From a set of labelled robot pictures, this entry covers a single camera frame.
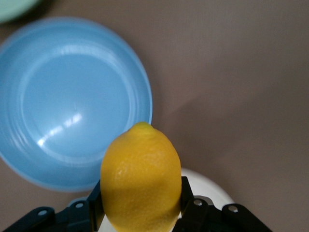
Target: white plate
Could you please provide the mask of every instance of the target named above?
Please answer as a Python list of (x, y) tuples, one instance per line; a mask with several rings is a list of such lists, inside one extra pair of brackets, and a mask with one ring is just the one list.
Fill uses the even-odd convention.
[[(194, 195), (209, 197), (216, 208), (221, 210), (224, 205), (233, 203), (233, 200), (220, 186), (205, 176), (184, 168), (182, 169), (182, 176), (188, 177)], [(116, 230), (107, 217), (104, 217), (99, 232), (116, 232)]]

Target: light blue plastic bowl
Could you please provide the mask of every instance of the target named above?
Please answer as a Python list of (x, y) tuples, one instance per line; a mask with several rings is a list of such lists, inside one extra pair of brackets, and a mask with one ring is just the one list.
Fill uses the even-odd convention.
[(93, 188), (112, 140), (151, 119), (139, 58), (99, 24), (41, 20), (0, 49), (0, 155), (36, 185)]

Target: bolt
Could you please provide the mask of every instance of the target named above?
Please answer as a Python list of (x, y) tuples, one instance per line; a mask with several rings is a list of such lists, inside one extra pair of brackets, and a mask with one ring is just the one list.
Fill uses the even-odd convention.
[(234, 206), (234, 205), (230, 205), (230, 206), (228, 207), (228, 209), (229, 209), (229, 211), (232, 211), (233, 213), (237, 213), (237, 212), (238, 212), (237, 207)]
[(84, 203), (77, 203), (76, 205), (75, 205), (75, 208), (82, 208), (83, 207), (83, 205), (84, 205)]
[(40, 212), (38, 212), (38, 215), (39, 216), (43, 216), (43, 215), (45, 215), (47, 213), (47, 210), (41, 210)]
[(203, 202), (199, 199), (194, 200), (193, 203), (197, 206), (201, 206), (203, 204)]

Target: lemon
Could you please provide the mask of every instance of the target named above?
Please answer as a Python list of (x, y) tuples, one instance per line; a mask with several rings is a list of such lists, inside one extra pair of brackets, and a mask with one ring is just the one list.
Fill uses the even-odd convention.
[(118, 136), (102, 161), (103, 208), (118, 232), (168, 232), (180, 212), (181, 185), (175, 148), (146, 122)]

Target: brown table surface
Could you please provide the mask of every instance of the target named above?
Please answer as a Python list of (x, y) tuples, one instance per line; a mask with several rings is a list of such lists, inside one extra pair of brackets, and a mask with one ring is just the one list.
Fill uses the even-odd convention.
[[(153, 125), (183, 167), (273, 231), (308, 231), (309, 1), (51, 0), (0, 25), (0, 43), (54, 16), (99, 22), (131, 45), (151, 83)], [(37, 187), (2, 160), (0, 173), (0, 230), (88, 194)]]

